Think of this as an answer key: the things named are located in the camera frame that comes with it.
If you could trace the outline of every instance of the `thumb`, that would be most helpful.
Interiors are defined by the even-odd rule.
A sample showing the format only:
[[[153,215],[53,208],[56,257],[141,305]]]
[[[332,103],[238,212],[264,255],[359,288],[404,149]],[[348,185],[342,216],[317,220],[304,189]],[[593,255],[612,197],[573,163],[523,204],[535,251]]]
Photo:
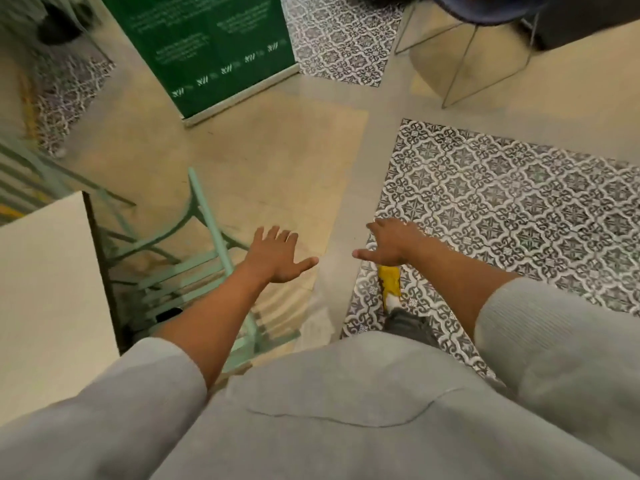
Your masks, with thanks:
[[[368,249],[356,249],[351,253],[353,257],[356,259],[362,259],[363,261],[373,261],[376,262],[377,253],[375,251],[370,251]]]
[[[316,264],[318,264],[318,258],[307,258],[297,263],[296,266],[298,268],[298,272],[302,274],[305,271],[313,268],[313,266],[315,266]]]

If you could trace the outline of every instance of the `white table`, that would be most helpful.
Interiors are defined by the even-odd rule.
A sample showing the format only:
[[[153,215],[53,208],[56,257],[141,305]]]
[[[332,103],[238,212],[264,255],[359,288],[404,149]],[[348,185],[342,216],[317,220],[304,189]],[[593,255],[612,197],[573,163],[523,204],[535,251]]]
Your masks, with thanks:
[[[76,395],[119,357],[95,231],[82,192],[0,228],[0,424]]]

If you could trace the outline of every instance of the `gray sleeve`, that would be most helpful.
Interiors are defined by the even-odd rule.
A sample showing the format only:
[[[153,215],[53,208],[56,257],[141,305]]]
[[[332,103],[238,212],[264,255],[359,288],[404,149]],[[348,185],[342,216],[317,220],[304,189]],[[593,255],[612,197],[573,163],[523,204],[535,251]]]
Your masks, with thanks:
[[[640,319],[518,278],[489,298],[475,336],[520,404],[640,472]]]
[[[77,396],[0,428],[0,477],[146,479],[206,395],[200,370],[180,348],[141,340]]]

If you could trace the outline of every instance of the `patterned tile floor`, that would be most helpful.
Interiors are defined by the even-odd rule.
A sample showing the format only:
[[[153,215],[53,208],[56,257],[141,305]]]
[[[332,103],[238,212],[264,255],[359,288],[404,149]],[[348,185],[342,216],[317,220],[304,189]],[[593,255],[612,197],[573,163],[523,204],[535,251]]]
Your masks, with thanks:
[[[401,3],[282,0],[302,73],[378,87],[402,19]]]
[[[376,217],[415,221],[468,256],[640,317],[638,189],[637,166],[403,120]],[[405,307],[428,318],[441,348],[490,373],[416,270],[403,268],[402,286]],[[342,333],[382,322],[376,271],[363,262]]]
[[[41,149],[59,156],[61,145],[75,122],[100,92],[115,65],[95,57],[81,57],[64,48],[52,48],[36,59],[36,109]]]

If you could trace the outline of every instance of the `pant leg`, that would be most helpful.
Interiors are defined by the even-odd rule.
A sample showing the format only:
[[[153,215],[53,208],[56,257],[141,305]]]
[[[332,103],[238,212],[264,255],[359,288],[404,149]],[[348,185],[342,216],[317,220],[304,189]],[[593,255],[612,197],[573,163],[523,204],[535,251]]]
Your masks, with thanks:
[[[394,308],[389,313],[383,330],[406,339],[416,340],[431,347],[438,347],[438,341],[431,332],[431,327],[424,318],[407,312],[402,308]]]

